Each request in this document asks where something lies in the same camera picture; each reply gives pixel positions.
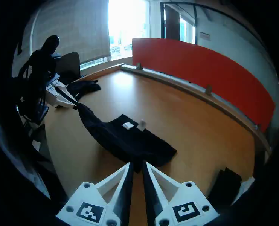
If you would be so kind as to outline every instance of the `window blind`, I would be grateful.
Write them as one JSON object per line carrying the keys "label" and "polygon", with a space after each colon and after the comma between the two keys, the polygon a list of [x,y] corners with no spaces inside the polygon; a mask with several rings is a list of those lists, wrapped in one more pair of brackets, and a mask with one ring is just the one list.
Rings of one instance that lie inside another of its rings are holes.
{"label": "window blind", "polygon": [[38,14],[32,36],[32,52],[51,35],[60,37],[55,53],[78,52],[80,62],[110,56],[109,0],[53,0]]}

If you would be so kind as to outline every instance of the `red divider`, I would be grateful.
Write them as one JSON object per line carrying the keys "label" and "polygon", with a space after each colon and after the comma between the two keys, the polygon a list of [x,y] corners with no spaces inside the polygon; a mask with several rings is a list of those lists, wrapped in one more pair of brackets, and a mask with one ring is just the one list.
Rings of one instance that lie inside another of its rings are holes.
{"label": "red divider", "polygon": [[210,49],[182,41],[135,38],[133,64],[182,78],[212,92],[240,109],[255,124],[268,127],[275,104],[263,85],[235,61]]}

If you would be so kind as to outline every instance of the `black towel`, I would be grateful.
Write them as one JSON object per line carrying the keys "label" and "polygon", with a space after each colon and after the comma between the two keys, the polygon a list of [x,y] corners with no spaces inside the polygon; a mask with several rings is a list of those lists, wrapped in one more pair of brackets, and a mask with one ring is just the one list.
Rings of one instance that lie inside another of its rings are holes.
{"label": "black towel", "polygon": [[[134,171],[139,172],[143,161],[153,166],[163,166],[169,162],[176,149],[148,130],[140,131],[138,123],[121,115],[111,122],[102,122],[85,105],[77,103],[80,118],[90,134],[103,146],[124,162],[133,162]],[[134,125],[127,130],[122,125]]]}
{"label": "black towel", "polygon": [[101,87],[97,84],[97,82],[98,80],[72,82],[66,87],[66,89],[76,101],[79,101],[80,98],[87,93],[101,90]]}
{"label": "black towel", "polygon": [[220,170],[216,182],[210,191],[208,201],[222,214],[230,207],[241,187],[242,178],[229,168]]}

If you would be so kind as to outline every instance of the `chair backrest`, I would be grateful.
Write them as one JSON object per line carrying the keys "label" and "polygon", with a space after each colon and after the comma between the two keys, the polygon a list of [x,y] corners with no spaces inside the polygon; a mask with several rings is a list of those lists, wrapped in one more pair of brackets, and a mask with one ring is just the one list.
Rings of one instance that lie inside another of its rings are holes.
{"label": "chair backrest", "polygon": [[80,57],[77,52],[72,52],[62,56],[57,61],[56,73],[61,77],[60,82],[67,85],[81,77]]}

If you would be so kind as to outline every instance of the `white wall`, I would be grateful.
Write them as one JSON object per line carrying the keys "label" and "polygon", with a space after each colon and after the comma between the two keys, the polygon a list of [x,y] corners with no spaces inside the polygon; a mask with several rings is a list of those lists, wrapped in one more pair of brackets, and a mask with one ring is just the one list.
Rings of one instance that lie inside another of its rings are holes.
{"label": "white wall", "polygon": [[151,38],[161,38],[160,1],[150,1]]}
{"label": "white wall", "polygon": [[[222,24],[210,22],[202,16],[198,17],[196,32],[198,32],[199,46],[212,49],[234,60],[262,83],[275,103],[270,129],[277,130],[279,127],[279,83],[276,72],[266,56],[234,31]],[[200,38],[200,32],[210,34],[210,41]]]}

